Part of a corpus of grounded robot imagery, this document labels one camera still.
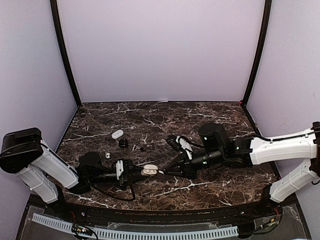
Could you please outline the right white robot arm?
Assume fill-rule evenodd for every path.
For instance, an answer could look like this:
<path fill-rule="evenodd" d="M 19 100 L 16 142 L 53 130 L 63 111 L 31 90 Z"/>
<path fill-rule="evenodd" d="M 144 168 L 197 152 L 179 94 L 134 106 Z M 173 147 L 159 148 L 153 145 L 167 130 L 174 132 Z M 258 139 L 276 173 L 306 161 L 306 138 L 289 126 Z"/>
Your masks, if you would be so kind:
<path fill-rule="evenodd" d="M 165 175 L 193 180 L 197 171 L 212 166 L 234 169 L 260 164 L 303 159 L 303 162 L 282 179 L 266 186 L 255 213 L 266 217 L 288 196 L 320 178 L 320 123 L 301 132 L 265 138 L 260 135 L 231 140 L 222 124 L 209 122 L 201 126 L 198 135 L 201 151 L 194 152 L 184 136 L 170 134 L 166 142 L 178 156 L 163 171 Z"/>

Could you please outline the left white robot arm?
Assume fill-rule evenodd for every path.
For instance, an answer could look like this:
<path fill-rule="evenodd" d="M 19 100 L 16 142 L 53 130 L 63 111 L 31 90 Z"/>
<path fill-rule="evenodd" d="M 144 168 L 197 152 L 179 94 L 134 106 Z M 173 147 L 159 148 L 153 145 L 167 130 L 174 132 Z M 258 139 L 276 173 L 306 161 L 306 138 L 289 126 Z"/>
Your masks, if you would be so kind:
<path fill-rule="evenodd" d="M 70 206 L 63 201 L 62 187 L 81 195 L 91 191 L 95 184 L 112 183 L 125 190 L 147 178 L 145 168 L 131 160 L 119 159 L 110 168 L 103 166 L 97 152 L 86 153 L 79 159 L 78 167 L 73 167 L 48 147 L 36 127 L 3 137 L 0 167 L 20 178 L 46 204 L 51 204 L 51 210 L 60 218 L 67 218 L 71 213 Z"/>

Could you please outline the black round charging case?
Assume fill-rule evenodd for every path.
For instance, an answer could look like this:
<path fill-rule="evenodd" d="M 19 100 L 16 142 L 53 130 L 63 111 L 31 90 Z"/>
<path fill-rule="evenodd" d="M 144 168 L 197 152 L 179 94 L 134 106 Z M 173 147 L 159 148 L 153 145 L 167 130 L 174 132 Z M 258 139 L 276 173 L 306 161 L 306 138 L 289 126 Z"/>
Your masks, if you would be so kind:
<path fill-rule="evenodd" d="M 129 146 L 129 142 L 126 138 L 122 138 L 118 141 L 118 146 L 122 149 L 125 149 Z"/>

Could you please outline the beige gold-rimmed charging case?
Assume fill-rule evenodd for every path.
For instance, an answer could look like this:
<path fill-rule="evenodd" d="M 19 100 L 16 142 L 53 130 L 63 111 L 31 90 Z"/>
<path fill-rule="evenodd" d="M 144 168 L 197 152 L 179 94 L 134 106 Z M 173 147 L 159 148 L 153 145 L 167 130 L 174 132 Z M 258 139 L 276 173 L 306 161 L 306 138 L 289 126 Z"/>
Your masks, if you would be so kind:
<path fill-rule="evenodd" d="M 158 173 L 158 167 L 154 164 L 145 164 L 141 170 L 142 176 L 154 176 Z"/>

